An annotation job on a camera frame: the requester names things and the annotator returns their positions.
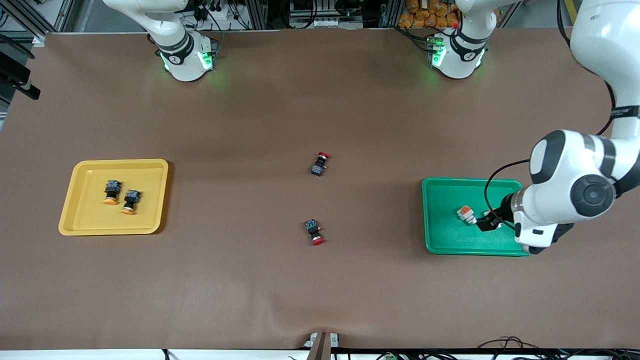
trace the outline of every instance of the white component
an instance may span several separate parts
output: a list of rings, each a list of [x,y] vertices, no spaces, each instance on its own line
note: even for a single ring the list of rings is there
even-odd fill
[[[464,220],[470,224],[475,224],[477,222],[476,217],[474,216],[474,211],[467,205],[464,205],[460,210],[457,211],[460,220]]]
[[[174,12],[188,0],[103,0],[140,24],[161,51],[164,66],[180,81],[194,81],[213,68],[211,39],[188,31]]]
[[[338,25],[337,18],[314,20],[314,28],[337,28]]]
[[[302,345],[302,347],[312,347],[314,345],[314,342],[317,336],[318,336],[317,332],[314,332],[313,334],[311,334],[311,336],[309,336],[309,340],[307,340],[307,342],[304,345]],[[331,332],[329,333],[329,336],[331,337],[331,347],[340,347],[338,334]]]
[[[469,77],[480,66],[486,41],[496,27],[497,19],[493,11],[516,2],[517,0],[457,0],[456,4],[462,12],[460,28],[445,30],[446,35],[435,35],[443,40],[446,50],[439,56],[432,56],[432,66],[452,79]]]

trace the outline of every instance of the electrical connector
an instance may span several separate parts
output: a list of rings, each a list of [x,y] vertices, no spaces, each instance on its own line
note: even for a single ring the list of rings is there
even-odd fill
[[[474,216],[474,211],[467,205],[464,205],[460,210],[458,210],[458,216],[460,217],[460,220],[464,220],[472,225],[477,222],[476,217]]]

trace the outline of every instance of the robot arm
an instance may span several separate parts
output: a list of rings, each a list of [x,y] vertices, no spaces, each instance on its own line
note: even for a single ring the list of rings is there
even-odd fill
[[[531,152],[532,185],[508,195],[496,213],[515,224],[515,240],[537,254],[573,223],[599,217],[640,184],[640,0],[584,0],[571,50],[611,85],[611,138],[557,130]],[[478,221],[491,229],[497,218]]]
[[[431,64],[442,74],[453,79],[471,75],[484,54],[484,47],[496,27],[493,12],[500,6],[516,3],[517,0],[457,0],[462,12],[459,26],[438,33]]]
[[[194,81],[213,69],[217,43],[196,31],[187,31],[175,12],[188,0],[103,0],[137,22],[160,49],[164,67],[180,81]]]

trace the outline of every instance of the brown paper mat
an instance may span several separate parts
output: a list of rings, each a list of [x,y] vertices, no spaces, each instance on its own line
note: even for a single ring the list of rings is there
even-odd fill
[[[215,74],[179,83],[144,35],[50,35],[28,64],[42,97],[16,95],[0,133],[0,347],[292,348],[321,329],[344,347],[637,347],[640,192],[540,256],[425,250],[421,179],[487,177],[607,120],[555,29],[490,47],[453,81],[392,30],[229,34]],[[163,232],[58,234],[73,166],[120,158],[171,161]]]

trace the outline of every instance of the cable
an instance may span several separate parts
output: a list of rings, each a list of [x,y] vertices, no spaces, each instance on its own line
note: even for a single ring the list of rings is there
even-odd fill
[[[509,343],[509,341],[515,341],[518,344],[520,344],[520,348],[523,348],[524,345],[527,345],[528,347],[532,347],[532,348],[538,348],[536,345],[530,344],[530,343],[526,343],[522,340],[520,340],[520,338],[516,337],[516,336],[505,336],[504,338],[501,339],[496,339],[496,340],[490,340],[490,341],[485,341],[484,343],[478,345],[476,348],[481,348],[484,347],[490,343],[498,343],[498,342],[502,342],[505,341],[505,345]]]
[[[562,22],[562,11],[561,11],[561,8],[560,8],[560,0],[557,0],[556,21],[557,21],[557,25],[558,25],[558,30],[560,31],[560,35],[562,35],[562,37],[564,38],[564,41],[566,42],[566,45],[570,46],[571,42],[569,41],[569,38],[566,36],[566,31],[564,30],[564,24]]]
[[[209,17],[211,18],[211,20],[213,20],[213,22],[216,23],[216,26],[218,27],[219,31],[222,31],[222,28],[220,27],[220,25],[218,24],[218,22],[216,21],[216,18],[213,17],[213,14],[209,11],[209,8],[207,7],[207,5],[205,5],[203,0],[198,0],[198,2],[202,5],[202,7],[204,8],[204,10],[207,10],[207,12],[209,13]]]
[[[289,20],[287,19],[287,9],[285,7],[285,4],[288,1],[289,0],[282,0],[282,3],[280,3],[280,20],[282,20],[282,23],[284,24],[285,28],[287,28],[287,29],[296,29],[293,26],[291,26],[291,24],[289,24]],[[317,0],[313,0],[313,3],[311,3],[311,11],[309,11],[309,15],[310,15],[309,21],[301,29],[308,28],[316,20],[316,17],[318,15],[318,3],[317,3]]]
[[[569,47],[569,51],[571,51],[571,40],[568,38],[568,36],[566,36],[566,31],[564,30],[564,24],[563,24],[563,20],[562,20],[562,11],[561,11],[561,7],[560,7],[560,0],[557,0],[556,22],[557,22],[558,30],[560,31],[560,35],[562,35],[562,38],[566,42],[566,45]],[[578,64],[584,70],[587,70],[588,72],[592,73],[593,75],[600,77],[600,75],[598,75],[598,74],[594,73],[593,71],[585,68],[580,63],[578,63]],[[609,83],[606,80],[604,81],[604,83],[605,83],[605,85],[607,85],[607,91],[609,92],[609,98],[611,99],[611,110],[613,110],[613,109],[616,108],[616,96],[613,94],[613,89],[611,88],[611,85],[609,85]],[[612,121],[613,121],[613,119],[609,118],[609,121],[605,124],[605,126],[596,135],[598,135],[598,136],[602,135],[605,131],[607,131],[607,129],[611,125]]]
[[[236,4],[236,1],[228,0],[228,5],[229,5],[229,10],[231,11],[231,14],[233,14],[234,16],[234,20],[238,21],[238,24],[240,24],[245,30],[251,30],[249,25],[247,25],[242,19],[242,17],[240,16],[240,11],[238,10],[238,5]]]
[[[515,231],[515,227],[513,227],[513,225],[509,224],[508,222],[504,221],[503,218],[499,217],[495,211],[493,210],[493,208],[491,207],[491,204],[489,204],[489,197],[486,194],[487,189],[489,189],[489,184],[491,183],[491,180],[493,180],[493,178],[500,172],[503,171],[504,169],[508,168],[508,167],[512,167],[515,165],[519,165],[519,164],[524,164],[524,163],[528,163],[529,159],[526,160],[520,160],[520,161],[516,161],[513,163],[508,163],[507,165],[504,165],[502,167],[500,167],[498,170],[494,171],[493,174],[491,174],[491,176],[489,177],[489,179],[486,181],[486,184],[484,185],[484,201],[486,202],[487,207],[489,208],[489,211],[491,211],[491,214],[493,214],[495,216],[496,219],[500,220],[504,225],[506,225],[507,227],[511,228],[512,230]]]
[[[507,23],[509,22],[509,20],[511,20],[511,17],[516,12],[516,10],[518,10],[518,6],[520,6],[520,4],[522,4],[522,1],[519,1],[519,2],[517,2],[515,4],[511,4],[511,6],[509,6],[509,9],[507,10],[507,13],[509,14],[509,17],[502,20],[502,24],[500,24],[501,28],[504,28],[505,26],[507,26]]]
[[[416,36],[416,35],[412,35],[411,33],[409,33],[409,31],[408,31],[408,30],[403,30],[403,29],[398,28],[397,26],[393,26],[393,25],[388,25],[388,26],[385,26],[385,27],[386,27],[386,28],[392,28],[392,29],[396,30],[397,32],[399,32],[400,34],[402,34],[402,35],[404,35],[404,36],[408,37],[408,38],[411,40],[411,42],[413,42],[413,44],[414,44],[418,49],[420,49],[420,50],[424,51],[425,53],[432,53],[432,52],[433,52],[432,50],[427,49],[426,47],[421,47],[421,46],[420,46],[420,44],[418,43],[418,40],[421,40],[421,41],[424,41],[424,43],[425,43],[425,45],[426,45],[426,42],[427,42],[427,38],[426,38],[426,37],[421,38],[421,37],[418,37],[418,36]]]
[[[0,40],[2,40],[3,42],[6,42],[12,48],[24,53],[26,56],[29,56],[29,59],[36,58],[35,56],[33,56],[33,53],[29,51],[29,49],[27,49],[26,47],[22,46],[22,44],[20,44],[19,42],[15,41],[14,39],[4,34],[0,34]]]
[[[0,24],[0,28],[2,28],[6,24],[7,20],[9,20],[9,14],[0,9],[0,21],[2,22],[2,24]]]
[[[345,0],[337,0],[335,2],[335,6],[333,7],[335,11],[337,11],[341,16],[352,17],[358,16],[362,14],[362,8],[364,8],[364,1],[360,3],[360,8],[355,11],[347,10],[346,6],[344,6]]]

